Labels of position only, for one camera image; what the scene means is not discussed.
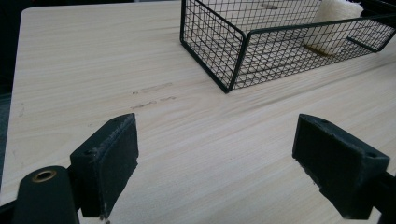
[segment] white foam block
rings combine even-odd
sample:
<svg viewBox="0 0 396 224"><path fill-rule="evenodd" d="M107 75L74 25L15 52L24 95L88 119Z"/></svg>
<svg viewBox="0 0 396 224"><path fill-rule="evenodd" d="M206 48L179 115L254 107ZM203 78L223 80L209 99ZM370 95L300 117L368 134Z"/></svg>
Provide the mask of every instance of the white foam block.
<svg viewBox="0 0 396 224"><path fill-rule="evenodd" d="M358 18L363 7L346 0L323 0L318 8L315 22L340 21ZM351 23L342 23L309 28L304 44L324 54L332 55L340 50L340 46L348 37Z"/></svg>

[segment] wire mesh basket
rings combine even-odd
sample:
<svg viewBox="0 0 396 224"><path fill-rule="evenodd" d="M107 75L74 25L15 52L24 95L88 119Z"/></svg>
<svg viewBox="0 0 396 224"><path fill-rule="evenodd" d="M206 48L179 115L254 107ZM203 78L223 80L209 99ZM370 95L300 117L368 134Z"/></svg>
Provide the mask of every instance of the wire mesh basket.
<svg viewBox="0 0 396 224"><path fill-rule="evenodd" d="M360 2L358 18L314 22L320 0L182 0L180 41L229 92L382 50L396 8Z"/></svg>

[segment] black wire basket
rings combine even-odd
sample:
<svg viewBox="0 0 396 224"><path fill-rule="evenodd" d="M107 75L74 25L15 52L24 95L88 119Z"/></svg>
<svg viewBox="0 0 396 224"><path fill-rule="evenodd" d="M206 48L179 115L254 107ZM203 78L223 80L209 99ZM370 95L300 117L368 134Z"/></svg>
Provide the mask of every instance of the black wire basket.
<svg viewBox="0 0 396 224"><path fill-rule="evenodd" d="M229 92L382 50L396 7L360 2L358 18L313 22L319 0L182 0L180 41Z"/></svg>

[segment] wood grain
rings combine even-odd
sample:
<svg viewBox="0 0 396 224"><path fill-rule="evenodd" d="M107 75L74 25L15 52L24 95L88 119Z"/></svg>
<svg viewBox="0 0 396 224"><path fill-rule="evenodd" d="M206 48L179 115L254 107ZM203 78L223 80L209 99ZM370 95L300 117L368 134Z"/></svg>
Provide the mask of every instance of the wood grain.
<svg viewBox="0 0 396 224"><path fill-rule="evenodd" d="M23 12L1 204L134 112L139 165L111 223L361 223L341 218L291 148L306 113L388 154L395 174L396 43L224 94L181 47L179 15L179 2Z"/></svg>

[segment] screw hole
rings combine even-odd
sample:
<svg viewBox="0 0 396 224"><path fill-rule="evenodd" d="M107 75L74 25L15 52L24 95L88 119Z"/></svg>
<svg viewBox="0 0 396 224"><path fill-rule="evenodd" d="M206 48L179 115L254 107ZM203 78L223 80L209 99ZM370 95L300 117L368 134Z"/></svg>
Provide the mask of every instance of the screw hole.
<svg viewBox="0 0 396 224"><path fill-rule="evenodd" d="M374 154L373 152L368 152L368 153L367 153L367 156L368 156L368 157L371 157L371 158L375 158L375 157L376 157L376 154Z"/></svg>
<svg viewBox="0 0 396 224"><path fill-rule="evenodd" d="M35 176L33 176L32 180L35 183L41 183L41 182L47 181L49 179L52 179L54 176L56 176L56 171L46 170L46 171L42 171L42 172L36 174Z"/></svg>

